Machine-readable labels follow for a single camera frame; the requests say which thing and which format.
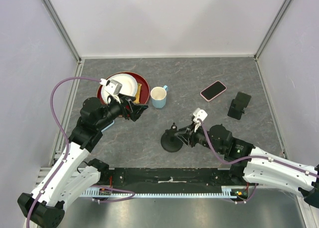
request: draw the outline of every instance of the plate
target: plate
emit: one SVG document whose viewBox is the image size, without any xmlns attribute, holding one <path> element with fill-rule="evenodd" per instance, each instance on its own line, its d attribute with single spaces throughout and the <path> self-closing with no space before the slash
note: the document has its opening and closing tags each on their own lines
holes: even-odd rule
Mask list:
<svg viewBox="0 0 319 228">
<path fill-rule="evenodd" d="M 140 76 L 137 73 L 134 72 L 120 72 L 119 74 L 129 74 L 131 75 L 133 78 L 136 79 L 137 83 L 140 83 L 141 86 L 141 93 L 140 93 L 140 104 L 147 104 L 149 97 L 150 97 L 150 86 L 148 84 L 148 82 L 145 80 L 145 78 L 143 78 L 142 76 Z M 98 92 L 97 92 L 97 97 L 100 99 L 100 101 L 105 104 L 105 102 L 102 99 L 101 96 L 101 90 L 102 90 L 102 85 L 100 85 Z"/>
<path fill-rule="evenodd" d="M 128 95 L 134 97 L 138 90 L 138 82 L 136 79 L 126 73 L 115 74 L 108 78 L 108 80 L 115 80 L 122 84 L 122 88 L 120 90 L 121 94 Z M 101 97 L 103 102 L 107 104 L 108 96 L 110 95 L 107 91 L 105 91 L 105 86 L 102 87 Z"/>
</svg>

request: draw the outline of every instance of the black smartphone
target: black smartphone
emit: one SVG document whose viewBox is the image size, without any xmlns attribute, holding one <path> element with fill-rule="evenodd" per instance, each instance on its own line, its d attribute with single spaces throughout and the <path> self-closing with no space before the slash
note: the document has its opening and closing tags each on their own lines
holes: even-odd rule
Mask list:
<svg viewBox="0 0 319 228">
<path fill-rule="evenodd" d="M 206 87 L 204 90 L 200 92 L 200 95 L 207 101 L 210 102 L 219 94 L 223 93 L 227 87 L 221 82 L 216 81 L 213 84 Z"/>
</svg>

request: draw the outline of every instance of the mug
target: mug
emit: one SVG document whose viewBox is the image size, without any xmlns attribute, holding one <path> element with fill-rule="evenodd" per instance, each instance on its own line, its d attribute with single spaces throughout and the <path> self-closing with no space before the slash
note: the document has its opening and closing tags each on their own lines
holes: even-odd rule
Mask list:
<svg viewBox="0 0 319 228">
<path fill-rule="evenodd" d="M 151 90 L 152 104 L 155 108 L 163 108 L 166 104 L 168 87 L 155 87 Z"/>
</svg>

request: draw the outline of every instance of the red plate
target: red plate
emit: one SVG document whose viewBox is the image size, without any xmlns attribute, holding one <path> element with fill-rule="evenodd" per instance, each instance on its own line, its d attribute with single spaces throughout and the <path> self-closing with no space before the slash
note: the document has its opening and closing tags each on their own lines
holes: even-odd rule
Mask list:
<svg viewBox="0 0 319 228">
<path fill-rule="evenodd" d="M 146 104 L 148 102 L 148 100 L 149 100 L 149 97 L 150 97 L 150 86 L 149 86 L 148 82 L 146 82 L 146 80 L 142 76 L 140 76 L 140 75 L 138 75 L 136 73 L 133 73 L 133 72 L 119 72 L 119 73 L 116 73 L 116 74 L 120 74 L 120 73 L 126 73 L 126 74 L 131 75 L 133 78 L 136 79 L 136 81 L 138 83 L 140 83 L 142 85 L 141 86 L 141 93 L 140 93 L 140 104 Z M 102 85 L 98 89 L 97 97 L 100 99 L 100 101 L 103 104 L 105 104 L 103 102 L 103 99 L 102 99 L 102 96 L 101 96 L 101 90 L 102 90 Z"/>
</svg>

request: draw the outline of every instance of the black circular base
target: black circular base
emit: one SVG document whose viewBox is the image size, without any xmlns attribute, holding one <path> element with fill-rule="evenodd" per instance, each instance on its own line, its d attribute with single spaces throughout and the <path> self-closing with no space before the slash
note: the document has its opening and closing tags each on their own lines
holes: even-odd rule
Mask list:
<svg viewBox="0 0 319 228">
<path fill-rule="evenodd" d="M 170 137 L 167 135 L 167 133 L 162 135 L 160 144 L 164 150 L 168 152 L 178 152 L 183 146 L 183 142 L 180 139 L 176 137 Z"/>
</svg>

